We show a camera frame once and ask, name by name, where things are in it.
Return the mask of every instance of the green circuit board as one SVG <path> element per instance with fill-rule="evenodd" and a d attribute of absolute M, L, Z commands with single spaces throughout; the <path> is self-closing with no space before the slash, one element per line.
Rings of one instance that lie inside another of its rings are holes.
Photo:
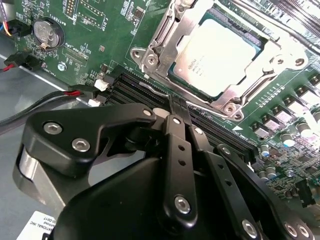
<path fill-rule="evenodd" d="M 63 28 L 65 43 L 53 51 L 46 52 L 39 48 L 33 35 L 28 35 L 18 38 L 16 47 L 41 59 L 44 71 L 69 85 L 93 85 L 103 64 L 107 65 L 108 72 L 121 65 L 143 77 L 143 73 L 131 59 L 130 49 L 148 46 L 169 2 L 170 0 L 22 0 L 21 4 L 16 4 L 16 18 L 28 25 L 32 25 L 41 17 L 55 20 Z M 220 2 L 252 22 L 257 28 L 271 34 L 263 25 L 230 4 L 228 0 Z M 262 11 L 268 10 L 270 6 L 267 0 L 259 1 L 257 5 Z M 205 18 L 216 20 L 251 41 L 255 47 L 261 47 L 261 42 L 256 42 L 259 36 L 248 27 L 217 6 L 214 11 L 208 11 Z M 305 37 L 314 39 L 309 33 Z M 57 66 L 61 62 L 66 64 L 66 71 L 58 69 Z M 257 136 L 252 125 L 261 123 L 262 117 L 266 114 L 273 115 L 272 109 L 275 106 L 285 108 L 284 99 L 289 95 L 296 96 L 295 91 L 298 87 L 313 87 L 309 81 L 320 70 L 319 58 L 311 55 L 309 63 L 305 69 L 299 71 L 286 70 L 271 82 L 243 108 L 245 118 L 240 122 L 221 119 L 206 112 L 200 113 L 252 145 L 258 147 L 268 144 L 274 149 L 270 157 L 261 158 L 257 171 L 263 171 L 268 166 L 276 167 L 277 177 L 267 184 L 283 198 L 286 191 L 294 188 L 296 182 L 306 177 L 317 182 L 320 176 L 320 138 L 301 137 L 295 127 L 301 120 L 299 117 L 293 117 L 290 122 L 266 138 Z M 160 84 L 157 84 L 157 87 L 170 92 Z M 315 111 L 317 108 L 318 105 L 314 105 L 311 110 Z M 283 146 L 280 135 L 284 132 L 291 133 L 296 141 L 295 146 Z M 307 160 L 299 160 L 302 156 L 307 156 Z M 316 168 L 312 173 L 306 171 L 310 166 Z M 292 170 L 294 175 L 288 177 L 288 170 Z"/>
<path fill-rule="evenodd" d="M 34 20 L 49 17 L 60 24 L 65 44 L 45 52 L 29 35 L 17 41 L 17 49 L 29 51 L 44 61 L 42 68 L 74 84 L 93 84 L 102 64 L 109 71 L 117 65 L 133 71 L 137 65 L 130 49 L 147 46 L 169 1 L 167 0 L 24 0 L 16 4 L 16 17 L 31 25 Z M 67 66 L 59 71 L 58 64 Z"/>

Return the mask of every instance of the capacitor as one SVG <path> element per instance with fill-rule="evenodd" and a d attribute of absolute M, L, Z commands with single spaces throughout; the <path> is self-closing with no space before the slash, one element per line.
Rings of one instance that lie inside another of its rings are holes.
<path fill-rule="evenodd" d="M 280 139 L 281 139 L 283 145 L 287 148 L 295 145 L 295 141 L 293 140 L 291 134 L 289 134 L 289 133 L 282 134 L 280 136 Z"/>
<path fill-rule="evenodd" d="M 267 144 L 263 144 L 260 146 L 260 152 L 262 157 L 269 157 L 269 146 Z"/>
<path fill-rule="evenodd" d="M 291 189 L 291 194 L 294 197 L 299 197 L 298 190 L 295 187 Z"/>
<path fill-rule="evenodd" d="M 265 171 L 261 171 L 259 172 L 259 177 L 264 180 L 265 182 L 269 180 L 269 178 L 267 177 L 267 173 Z"/>
<path fill-rule="evenodd" d="M 316 121 L 317 124 L 320 125 L 320 111 L 317 111 L 313 114 L 314 120 Z"/>
<path fill-rule="evenodd" d="M 305 122 L 299 123 L 295 127 L 303 138 L 310 138 L 314 134 L 309 125 Z"/>
<path fill-rule="evenodd" d="M 268 177 L 268 179 L 273 179 L 277 176 L 276 174 L 276 168 L 273 166 L 269 166 L 265 169 L 266 171 L 266 176 Z"/>
<path fill-rule="evenodd" d="M 285 196 L 286 199 L 292 199 L 291 191 L 285 191 L 284 196 Z"/>

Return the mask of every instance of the motherboard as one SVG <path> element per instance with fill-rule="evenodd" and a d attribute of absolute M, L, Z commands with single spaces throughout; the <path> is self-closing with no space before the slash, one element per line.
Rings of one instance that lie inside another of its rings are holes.
<path fill-rule="evenodd" d="M 318 0 L 248 3 L 320 44 Z M 296 184 L 305 179 L 320 186 L 320 57 L 236 2 L 21 0 L 15 6 L 16 18 L 33 27 L 16 39 L 17 49 L 57 79 L 106 90 L 108 76 L 123 67 L 151 89 L 196 101 L 190 110 L 207 125 L 257 147 L 252 167 L 279 197 L 298 197 Z M 182 28 L 188 16 L 196 22 Z"/>

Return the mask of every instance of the red and black wire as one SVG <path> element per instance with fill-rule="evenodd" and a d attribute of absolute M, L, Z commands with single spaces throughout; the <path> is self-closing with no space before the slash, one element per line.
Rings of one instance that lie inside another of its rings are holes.
<path fill-rule="evenodd" d="M 12 69 L 14 67 L 15 67 L 15 65 L 10 64 L 10 65 L 6 66 L 5 68 L 0 69 L 0 73 L 4 73 L 4 72 L 6 72 L 6 71 L 8 71 L 8 70 L 10 70 L 10 69 Z"/>
<path fill-rule="evenodd" d="M 0 135 L 25 124 L 32 114 L 55 109 L 61 105 L 76 101 L 77 97 L 82 95 L 83 93 L 78 90 L 49 93 L 21 112 L 0 121 Z"/>

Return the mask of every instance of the white label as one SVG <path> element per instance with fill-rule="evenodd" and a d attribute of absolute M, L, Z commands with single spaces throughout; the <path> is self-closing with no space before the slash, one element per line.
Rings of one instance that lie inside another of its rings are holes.
<path fill-rule="evenodd" d="M 55 225 L 52 216 L 35 211 L 16 240 L 47 240 Z"/>

